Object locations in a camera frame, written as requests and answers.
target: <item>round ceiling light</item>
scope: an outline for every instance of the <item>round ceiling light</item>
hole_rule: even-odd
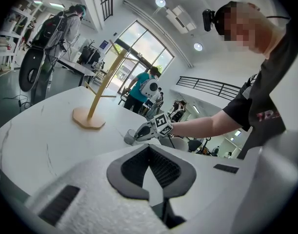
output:
[[[195,43],[194,44],[194,48],[197,50],[197,51],[201,51],[203,49],[203,46],[202,44],[200,43]]]
[[[166,5],[165,0],[155,0],[158,7],[164,7]]]

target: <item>air conditioner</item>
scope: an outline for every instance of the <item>air conditioner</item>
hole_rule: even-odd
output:
[[[197,28],[189,14],[180,5],[173,10],[167,9],[166,13],[166,17],[182,34]]]

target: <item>wooden stand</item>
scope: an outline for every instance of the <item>wooden stand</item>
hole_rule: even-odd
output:
[[[116,70],[116,68],[120,65],[120,63],[124,59],[130,59],[130,58],[125,57],[125,55],[127,53],[127,51],[125,49],[123,49],[121,51],[121,53],[119,53],[118,50],[116,49],[115,45],[113,44],[113,42],[111,40],[110,40],[110,42],[111,42],[113,48],[115,49],[116,53],[118,54],[118,57],[115,59],[112,66],[108,70],[108,73],[105,76],[105,78],[97,92],[93,91],[93,89],[88,84],[86,84],[86,86],[90,90],[92,90],[93,93],[96,95],[94,101],[92,102],[90,109],[84,108],[84,107],[79,107],[79,108],[75,108],[73,110],[73,120],[79,126],[81,126],[82,128],[85,128],[85,129],[100,129],[105,124],[105,120],[102,117],[99,117],[98,115],[94,115],[94,111],[96,109],[96,106],[97,106],[100,98],[108,97],[108,96],[103,96],[102,93],[103,93],[106,85],[110,81],[113,72]]]

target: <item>gray hoodie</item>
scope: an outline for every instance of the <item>gray hoodie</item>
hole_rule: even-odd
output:
[[[46,49],[56,45],[61,38],[65,39],[65,43],[64,43],[65,49],[67,50],[70,47],[70,45],[78,35],[79,26],[80,26],[79,16],[77,16],[74,13],[66,13],[66,16],[69,16],[72,14],[74,16],[67,19],[65,31],[64,32],[55,31],[52,37],[50,38],[50,40],[48,41]],[[61,53],[62,53],[62,49],[59,45],[57,45],[57,47],[54,47],[49,51],[50,56],[57,57],[57,58],[60,57]]]

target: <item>black backpack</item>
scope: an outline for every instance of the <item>black backpack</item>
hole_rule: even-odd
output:
[[[34,47],[42,48],[44,49],[49,39],[53,36],[55,31],[61,31],[64,32],[66,28],[66,23],[69,18],[72,17],[78,17],[76,14],[71,14],[69,16],[66,16],[64,11],[59,12],[55,16],[47,19],[43,24],[39,32],[34,37],[31,45]],[[63,41],[64,35],[61,35],[61,39],[59,41]]]

